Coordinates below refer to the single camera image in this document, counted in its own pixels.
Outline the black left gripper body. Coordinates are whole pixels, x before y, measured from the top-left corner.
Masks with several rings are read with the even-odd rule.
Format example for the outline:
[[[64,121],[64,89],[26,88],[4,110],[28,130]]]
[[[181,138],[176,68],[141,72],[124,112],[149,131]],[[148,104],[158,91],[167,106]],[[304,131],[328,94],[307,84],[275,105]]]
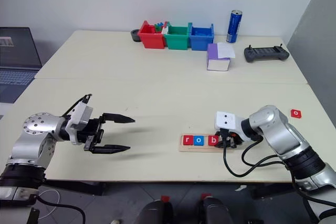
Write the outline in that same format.
[[[103,146],[97,146],[101,143],[104,130],[101,128],[106,121],[101,115],[98,119],[90,119],[83,130],[77,132],[77,140],[83,143],[83,149],[91,153],[104,153]]]

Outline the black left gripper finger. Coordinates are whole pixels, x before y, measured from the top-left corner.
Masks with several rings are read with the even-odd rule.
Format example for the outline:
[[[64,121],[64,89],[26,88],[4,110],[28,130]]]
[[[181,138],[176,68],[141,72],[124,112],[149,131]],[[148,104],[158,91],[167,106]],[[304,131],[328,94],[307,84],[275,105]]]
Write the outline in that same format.
[[[94,146],[90,149],[93,154],[115,154],[129,150],[131,147],[123,145]]]
[[[104,113],[102,115],[102,120],[103,121],[113,121],[114,123],[134,123],[135,120],[128,117],[124,116],[121,114],[113,114],[113,113]]]

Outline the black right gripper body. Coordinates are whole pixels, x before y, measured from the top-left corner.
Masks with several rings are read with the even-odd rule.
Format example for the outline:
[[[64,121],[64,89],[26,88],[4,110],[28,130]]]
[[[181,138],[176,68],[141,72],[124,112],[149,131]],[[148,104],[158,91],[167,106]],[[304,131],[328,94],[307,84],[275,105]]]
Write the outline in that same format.
[[[215,144],[217,148],[236,148],[243,143],[243,140],[237,133],[227,129],[220,129],[215,133],[215,136],[218,137],[218,143]]]

